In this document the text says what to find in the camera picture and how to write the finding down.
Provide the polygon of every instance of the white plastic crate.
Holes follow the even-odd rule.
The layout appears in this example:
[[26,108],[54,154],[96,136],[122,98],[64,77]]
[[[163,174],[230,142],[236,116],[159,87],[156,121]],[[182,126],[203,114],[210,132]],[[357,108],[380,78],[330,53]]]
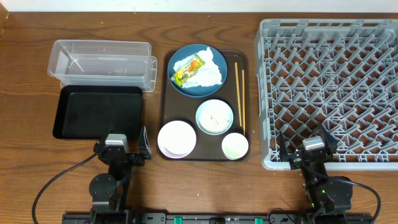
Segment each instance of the white plastic crate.
[[254,39],[262,165],[316,134],[339,139],[328,170],[398,170],[398,21],[266,19]]

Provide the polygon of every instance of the white bowl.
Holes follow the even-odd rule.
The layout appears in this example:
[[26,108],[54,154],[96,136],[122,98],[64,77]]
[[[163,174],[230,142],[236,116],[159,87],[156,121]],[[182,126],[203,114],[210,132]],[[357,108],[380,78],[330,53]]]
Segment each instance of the white bowl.
[[157,136],[160,151],[172,159],[189,155],[196,143],[195,130],[183,121],[171,121],[165,124]]
[[[210,131],[206,129],[205,127],[202,126],[201,121],[203,118],[206,117],[207,115],[210,115],[210,113],[213,113],[216,115],[219,119],[220,118],[225,118],[228,120],[228,124],[225,126],[223,130],[220,131]],[[231,107],[226,104],[224,101],[221,100],[208,100],[202,103],[197,110],[195,119],[197,121],[198,127],[206,134],[210,135],[219,135],[225,133],[231,126],[234,121],[234,114],[232,112]]]
[[231,160],[242,158],[249,150],[248,140],[239,133],[231,133],[223,139],[221,148],[225,157]]

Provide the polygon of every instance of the bowl of rice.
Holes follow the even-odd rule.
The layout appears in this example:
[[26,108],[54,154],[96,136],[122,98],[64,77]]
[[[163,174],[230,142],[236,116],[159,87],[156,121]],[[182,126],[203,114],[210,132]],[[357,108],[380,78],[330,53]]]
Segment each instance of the bowl of rice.
[[208,100],[202,103],[196,114],[198,127],[207,134],[225,133],[234,121],[231,107],[221,100]]

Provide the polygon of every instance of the blue plate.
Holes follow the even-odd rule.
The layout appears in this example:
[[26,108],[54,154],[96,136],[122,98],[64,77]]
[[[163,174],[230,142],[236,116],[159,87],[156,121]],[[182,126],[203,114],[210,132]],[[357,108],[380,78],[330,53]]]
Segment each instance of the blue plate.
[[[206,50],[208,47],[210,48],[211,52],[213,53],[214,63],[218,66],[218,69],[220,70],[221,82],[222,82],[221,85],[213,85],[213,86],[208,86],[208,87],[196,86],[196,87],[190,87],[190,88],[181,88],[178,85],[176,85],[173,81],[170,80],[170,78],[175,73],[174,65],[176,62],[178,62],[179,60],[182,60],[190,55],[193,55],[193,54],[199,52],[200,50]],[[215,93],[224,84],[224,82],[226,80],[226,74],[227,74],[227,66],[226,66],[225,58],[214,47],[210,47],[205,44],[192,44],[192,45],[187,45],[187,46],[181,48],[180,50],[178,50],[177,52],[175,52],[173,54],[172,58],[169,61],[169,65],[167,66],[167,75],[169,76],[169,82],[180,93],[187,95],[187,96],[192,96],[192,97],[203,97],[203,96],[208,96],[208,95]]]

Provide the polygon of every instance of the clear plastic container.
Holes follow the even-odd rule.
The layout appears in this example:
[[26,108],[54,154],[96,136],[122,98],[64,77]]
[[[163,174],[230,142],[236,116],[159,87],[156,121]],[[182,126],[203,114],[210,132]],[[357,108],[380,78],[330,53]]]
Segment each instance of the clear plastic container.
[[146,42],[57,40],[48,74],[65,85],[138,86],[155,90],[157,59]]

